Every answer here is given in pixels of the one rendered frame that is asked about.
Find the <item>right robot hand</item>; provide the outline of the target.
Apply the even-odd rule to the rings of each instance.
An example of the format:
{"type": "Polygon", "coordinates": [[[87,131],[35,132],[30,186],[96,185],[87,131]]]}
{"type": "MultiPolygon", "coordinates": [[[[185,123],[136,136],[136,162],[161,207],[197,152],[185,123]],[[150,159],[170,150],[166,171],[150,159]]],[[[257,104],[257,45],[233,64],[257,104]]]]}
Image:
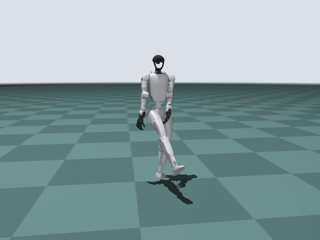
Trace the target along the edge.
{"type": "Polygon", "coordinates": [[[136,123],[137,128],[140,129],[140,130],[143,130],[142,129],[142,124],[143,124],[143,127],[145,128],[145,125],[144,125],[144,122],[143,122],[144,121],[143,118],[145,117],[145,114],[146,114],[145,112],[143,112],[142,115],[139,114],[139,118],[138,118],[137,123],[136,123]]]}

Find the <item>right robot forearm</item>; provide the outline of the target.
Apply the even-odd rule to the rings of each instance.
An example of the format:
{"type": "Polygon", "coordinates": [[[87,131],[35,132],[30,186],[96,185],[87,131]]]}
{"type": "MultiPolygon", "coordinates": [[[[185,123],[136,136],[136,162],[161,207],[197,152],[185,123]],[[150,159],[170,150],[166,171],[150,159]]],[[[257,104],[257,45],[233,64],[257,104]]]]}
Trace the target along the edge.
{"type": "Polygon", "coordinates": [[[147,99],[143,98],[143,92],[141,93],[140,102],[141,102],[141,105],[140,105],[139,115],[142,116],[143,112],[146,112],[147,110],[147,99]]]}

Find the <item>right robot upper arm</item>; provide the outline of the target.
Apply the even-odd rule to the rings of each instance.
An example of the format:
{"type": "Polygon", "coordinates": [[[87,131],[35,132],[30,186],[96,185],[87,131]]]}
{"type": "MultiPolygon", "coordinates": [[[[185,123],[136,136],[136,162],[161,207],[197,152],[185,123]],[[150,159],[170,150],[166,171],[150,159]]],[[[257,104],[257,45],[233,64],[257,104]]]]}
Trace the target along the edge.
{"type": "Polygon", "coordinates": [[[143,99],[147,99],[149,97],[149,92],[147,92],[148,89],[148,83],[147,81],[149,81],[150,75],[149,74],[145,74],[142,76],[141,78],[141,91],[143,92],[143,99]]]}

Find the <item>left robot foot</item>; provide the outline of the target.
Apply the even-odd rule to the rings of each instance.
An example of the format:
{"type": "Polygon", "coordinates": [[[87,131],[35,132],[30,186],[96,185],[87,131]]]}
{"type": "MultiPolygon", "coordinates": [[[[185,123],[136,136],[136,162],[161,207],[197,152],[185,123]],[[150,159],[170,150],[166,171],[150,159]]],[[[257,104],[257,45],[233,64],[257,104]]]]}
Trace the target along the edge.
{"type": "Polygon", "coordinates": [[[162,179],[162,180],[169,180],[170,178],[164,175],[163,173],[158,174],[158,172],[155,174],[155,177],[162,179]]]}

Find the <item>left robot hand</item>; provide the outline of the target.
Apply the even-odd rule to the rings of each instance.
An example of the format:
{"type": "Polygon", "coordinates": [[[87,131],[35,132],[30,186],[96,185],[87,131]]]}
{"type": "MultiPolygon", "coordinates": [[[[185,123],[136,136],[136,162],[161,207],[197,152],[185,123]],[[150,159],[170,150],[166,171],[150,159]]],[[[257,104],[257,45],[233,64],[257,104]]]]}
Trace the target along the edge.
{"type": "Polygon", "coordinates": [[[172,111],[172,110],[169,108],[168,111],[165,113],[165,114],[166,114],[166,117],[165,117],[164,121],[162,121],[163,124],[165,124],[165,123],[169,120],[170,115],[171,115],[171,111],[172,111]]]}

